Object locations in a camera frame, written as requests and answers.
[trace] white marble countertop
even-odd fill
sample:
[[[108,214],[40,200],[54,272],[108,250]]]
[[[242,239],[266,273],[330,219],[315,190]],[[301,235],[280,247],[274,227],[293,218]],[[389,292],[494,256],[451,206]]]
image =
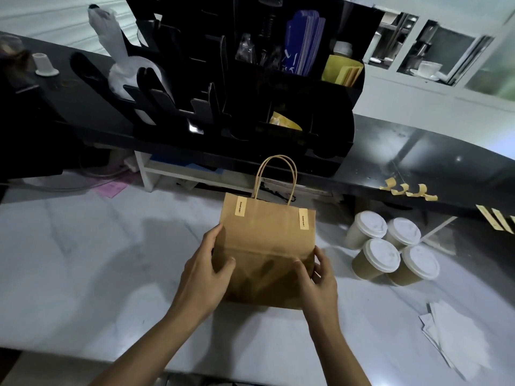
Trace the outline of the white marble countertop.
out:
[[[0,204],[0,346],[115,360],[164,315],[222,200],[171,179],[150,194],[136,184],[113,199],[9,190]],[[337,275],[341,327],[373,386],[463,384],[421,332],[418,316],[439,299],[473,318],[490,344],[492,370],[470,384],[512,383],[512,270],[463,237],[458,256],[437,254],[434,282],[357,280],[338,208],[300,198],[295,205],[317,209],[316,242]],[[219,306],[167,369],[270,385],[325,383],[301,311],[232,303]]]

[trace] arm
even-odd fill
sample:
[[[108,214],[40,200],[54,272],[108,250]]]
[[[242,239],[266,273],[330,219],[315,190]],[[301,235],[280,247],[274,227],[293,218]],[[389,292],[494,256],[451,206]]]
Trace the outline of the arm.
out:
[[[370,382],[345,341],[338,319],[338,291],[329,259],[315,246],[315,272],[295,260],[302,311],[310,328],[328,386],[370,386]]]
[[[186,262],[170,310],[127,352],[102,372],[90,386],[149,386],[196,328],[222,300],[236,262],[229,260],[213,271],[211,250],[222,229],[219,224],[204,234],[195,254]]]

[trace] black countertop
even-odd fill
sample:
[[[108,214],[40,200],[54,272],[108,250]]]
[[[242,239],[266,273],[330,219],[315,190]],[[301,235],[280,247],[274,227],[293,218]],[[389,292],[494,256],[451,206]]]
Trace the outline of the black countertop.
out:
[[[257,164],[135,139],[129,120],[71,70],[69,57],[77,50],[31,38],[23,42],[33,52],[46,53],[60,70],[56,77],[35,79],[79,138],[256,173]],[[84,53],[108,75],[113,64],[110,57]],[[364,116],[355,115],[355,127],[354,146],[334,176],[301,174],[298,183],[460,217],[483,219],[476,204],[515,216],[514,160],[452,137]],[[438,201],[380,191],[384,180],[392,176],[397,184],[408,183],[413,192],[418,191],[416,184],[425,183],[428,194],[438,195]]]

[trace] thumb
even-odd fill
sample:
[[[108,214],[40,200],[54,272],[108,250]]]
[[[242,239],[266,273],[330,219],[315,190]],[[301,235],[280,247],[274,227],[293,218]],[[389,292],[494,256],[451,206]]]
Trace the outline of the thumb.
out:
[[[306,267],[299,259],[295,259],[293,262],[293,269],[297,273],[297,277],[299,278],[299,283],[301,285],[308,284],[310,282],[310,276],[307,274]]]
[[[231,280],[231,276],[235,268],[236,260],[234,257],[231,257],[230,259],[226,260],[222,269],[216,274],[226,287],[229,285],[229,280]]]

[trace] forearm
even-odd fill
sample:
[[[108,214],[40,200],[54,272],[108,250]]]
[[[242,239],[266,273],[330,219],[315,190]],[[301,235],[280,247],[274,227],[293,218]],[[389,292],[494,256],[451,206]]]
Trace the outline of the forearm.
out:
[[[339,326],[310,332],[328,386],[370,386]]]
[[[196,326],[196,322],[184,313],[167,315],[90,386],[152,385]]]

